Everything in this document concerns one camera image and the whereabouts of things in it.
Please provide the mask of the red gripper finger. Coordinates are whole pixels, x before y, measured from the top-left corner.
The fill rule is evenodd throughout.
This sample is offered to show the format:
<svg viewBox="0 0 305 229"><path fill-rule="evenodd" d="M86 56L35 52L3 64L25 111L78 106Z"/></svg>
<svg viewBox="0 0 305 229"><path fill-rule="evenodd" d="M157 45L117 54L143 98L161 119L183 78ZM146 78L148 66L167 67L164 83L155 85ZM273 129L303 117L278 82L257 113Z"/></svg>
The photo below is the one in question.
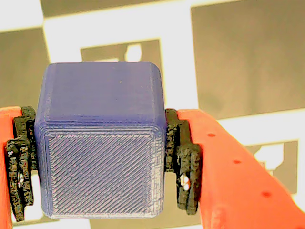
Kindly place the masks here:
<svg viewBox="0 0 305 229"><path fill-rule="evenodd" d="M214 118L166 109L166 172L177 206L201 213L205 229L302 229L305 214L287 189Z"/></svg>
<svg viewBox="0 0 305 229"><path fill-rule="evenodd" d="M37 169L34 134L36 113L32 106L0 110L0 227L11 229L11 216L24 220L33 205L31 173Z"/></svg>

